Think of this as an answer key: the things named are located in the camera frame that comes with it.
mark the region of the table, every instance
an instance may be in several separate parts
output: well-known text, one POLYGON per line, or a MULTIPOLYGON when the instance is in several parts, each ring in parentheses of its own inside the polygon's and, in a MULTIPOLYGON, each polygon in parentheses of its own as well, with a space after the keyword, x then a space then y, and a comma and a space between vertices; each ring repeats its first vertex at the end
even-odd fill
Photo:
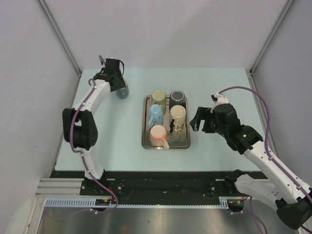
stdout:
MULTIPOLYGON (((89 90, 88 79, 100 69, 84 69, 74 105, 89 90)), ((126 68, 124 78, 129 96, 122 100, 110 93, 95 117, 98 129, 96 150, 107 171, 259 171, 238 152, 232 151, 218 134, 191 130, 188 149, 146 150, 141 145, 143 99, 155 90, 167 95, 173 90, 185 93, 191 120, 198 106, 212 107, 210 95, 230 86, 249 87, 244 68, 126 68)), ((245 90, 225 93, 242 124, 254 127, 264 136, 253 95, 245 90)), ((83 171, 78 154, 63 140, 56 171, 83 171)))

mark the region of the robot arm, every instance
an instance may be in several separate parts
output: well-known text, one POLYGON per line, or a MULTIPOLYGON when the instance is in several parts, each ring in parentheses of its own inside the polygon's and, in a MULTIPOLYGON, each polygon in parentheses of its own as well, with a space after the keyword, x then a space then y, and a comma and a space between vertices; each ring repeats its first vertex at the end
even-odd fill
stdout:
POLYGON ((201 120, 204 120, 202 131, 220 134, 231 149, 252 161, 275 187, 256 181, 239 170, 226 180, 232 182, 240 193, 276 210, 287 226, 297 230, 312 216, 312 204, 302 191, 312 195, 310 185, 298 178, 270 149, 270 156, 267 154, 261 135, 254 128, 240 124, 236 110, 226 96, 215 93, 212 99, 215 102, 212 108, 198 107, 190 122, 193 130, 198 131, 201 120), (292 176, 299 186, 286 174, 292 176))
MULTIPOLYGON (((92 87, 83 97, 82 101, 72 109, 64 109, 62 114, 64 139, 70 142, 70 129, 73 117, 75 112, 80 108, 75 123, 80 122, 81 125, 74 125, 73 145, 75 151, 80 152, 84 156, 83 164, 85 164, 86 168, 90 170, 90 173, 96 179, 102 177, 104 169, 98 161, 98 156, 94 148, 98 139, 98 130, 93 115, 110 92, 126 86, 122 76, 123 74, 119 68, 120 63, 123 65, 123 62, 118 59, 107 58, 105 67, 90 80, 93 83, 89 83, 92 87)), ((93 179, 86 170, 85 176, 93 179)))

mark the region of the white wall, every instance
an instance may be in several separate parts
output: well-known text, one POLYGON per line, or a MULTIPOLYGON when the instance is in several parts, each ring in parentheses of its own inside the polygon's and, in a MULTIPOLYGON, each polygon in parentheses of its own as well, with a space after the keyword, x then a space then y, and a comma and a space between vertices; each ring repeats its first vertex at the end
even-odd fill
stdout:
POLYGON ((78 80, 34 0, 0 7, 0 233, 52 166, 78 80))
POLYGON ((286 0, 47 0, 83 68, 251 68, 286 0))
POLYGON ((281 159, 312 185, 312 1, 295 1, 255 81, 269 102, 281 159))

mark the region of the stainless steel tray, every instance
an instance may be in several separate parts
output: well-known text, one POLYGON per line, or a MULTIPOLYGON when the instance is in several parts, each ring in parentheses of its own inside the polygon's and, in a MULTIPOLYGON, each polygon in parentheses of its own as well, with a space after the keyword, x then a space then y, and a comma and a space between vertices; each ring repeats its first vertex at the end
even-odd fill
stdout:
MULTIPOLYGON (((151 96, 147 96, 143 103, 143 123, 142 123, 142 146, 145 149, 164 150, 164 147, 157 147, 150 142, 150 129, 148 127, 149 114, 148 111, 151 107, 151 96)), ((164 127, 167 131, 167 141, 170 149, 187 149, 191 145, 190 126, 189 126, 189 111, 187 98, 185 98, 186 118, 185 124, 182 129, 180 128, 178 133, 170 133, 170 112, 169 112, 169 96, 167 96, 166 114, 164 115, 164 127)))

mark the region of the mug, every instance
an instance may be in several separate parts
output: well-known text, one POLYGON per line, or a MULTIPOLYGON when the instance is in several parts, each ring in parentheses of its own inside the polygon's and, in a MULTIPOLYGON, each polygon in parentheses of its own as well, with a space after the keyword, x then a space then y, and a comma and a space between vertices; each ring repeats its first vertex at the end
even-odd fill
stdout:
POLYGON ((170 133, 174 127, 182 126, 185 123, 186 110, 181 105, 173 106, 170 110, 170 133))
POLYGON ((163 146, 166 150, 169 150, 167 142, 167 131, 164 126, 155 125, 150 130, 150 141, 152 145, 161 147, 163 146))
POLYGON ((181 105, 185 107, 185 95, 180 90, 175 90, 170 93, 169 110, 171 110, 171 108, 176 105, 181 105))
POLYGON ((159 105, 152 105, 148 111, 149 121, 148 127, 151 128, 154 125, 163 125, 164 124, 164 114, 162 108, 159 105))
POLYGON ((166 114, 167 97, 164 91, 157 90, 152 94, 152 105, 158 104, 162 108, 162 112, 166 114))

